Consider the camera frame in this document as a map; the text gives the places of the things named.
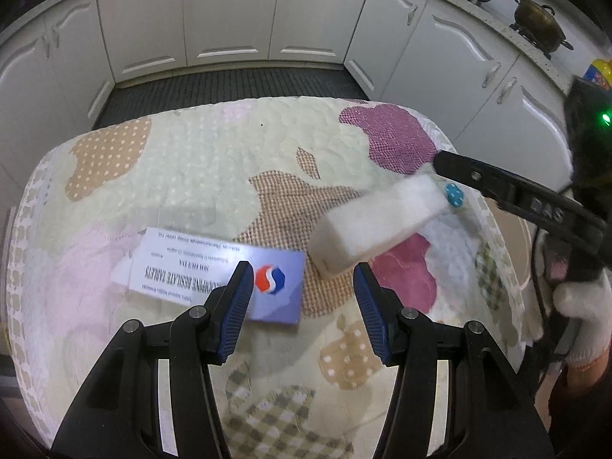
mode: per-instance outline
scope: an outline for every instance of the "red and blue logo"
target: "red and blue logo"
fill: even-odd
[[[261,293],[275,295],[285,287],[285,274],[275,265],[264,265],[255,273],[255,286]]]

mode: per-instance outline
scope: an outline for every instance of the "kitchen cabinet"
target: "kitchen cabinet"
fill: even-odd
[[[0,239],[2,237],[6,213],[13,205],[19,205],[22,194],[23,189],[10,178],[4,167],[0,164]]]
[[[571,176],[563,95],[525,57],[455,140],[470,156],[560,190]]]
[[[182,3],[183,0],[98,0],[115,81],[186,66]]]
[[[343,63],[365,0],[277,0],[271,60]]]
[[[427,0],[365,0],[345,67],[371,100],[379,100]]]
[[[429,0],[381,99],[428,116],[453,141],[517,57],[518,50],[485,24]]]
[[[0,48],[0,164],[22,188],[47,151],[74,136],[54,51],[44,16]]]
[[[267,60],[276,0],[184,0],[187,65]]]
[[[45,12],[57,80],[74,118],[73,135],[89,131],[114,79],[106,56],[96,0],[64,0]]]

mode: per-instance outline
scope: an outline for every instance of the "metal bolt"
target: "metal bolt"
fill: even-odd
[[[140,326],[140,323],[135,319],[130,319],[129,321],[125,321],[123,323],[123,331],[126,333],[134,333]]]
[[[402,309],[402,316],[406,319],[416,319],[418,317],[418,311],[414,307],[404,307]]]
[[[203,305],[196,305],[189,309],[189,315],[194,319],[204,317],[206,315],[206,307],[204,307]]]
[[[476,335],[481,334],[485,330],[485,327],[478,321],[470,321],[467,324],[467,327],[472,333],[475,333]]]

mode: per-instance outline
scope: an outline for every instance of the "floor mat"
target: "floor mat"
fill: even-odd
[[[173,109],[266,96],[367,100],[347,70],[268,67],[194,73],[115,88],[94,129]]]

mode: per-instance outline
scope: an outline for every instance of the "quilted tablecloth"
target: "quilted tablecloth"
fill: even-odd
[[[24,192],[7,285],[17,377],[41,436],[51,444],[124,321],[154,324],[184,310],[111,281],[139,231],[303,250],[327,209],[407,174],[433,173],[438,149],[453,150],[411,109],[300,97],[162,112],[52,150]],[[482,321],[517,367],[523,307],[512,263],[483,198],[463,190],[463,207],[371,266],[434,321]],[[246,322],[236,353],[211,368],[233,456],[371,457],[396,370],[372,353],[351,275],[324,282],[308,259],[301,311],[294,327]],[[161,364],[162,435],[176,452],[167,373]],[[446,379],[439,371],[430,448],[444,435]]]

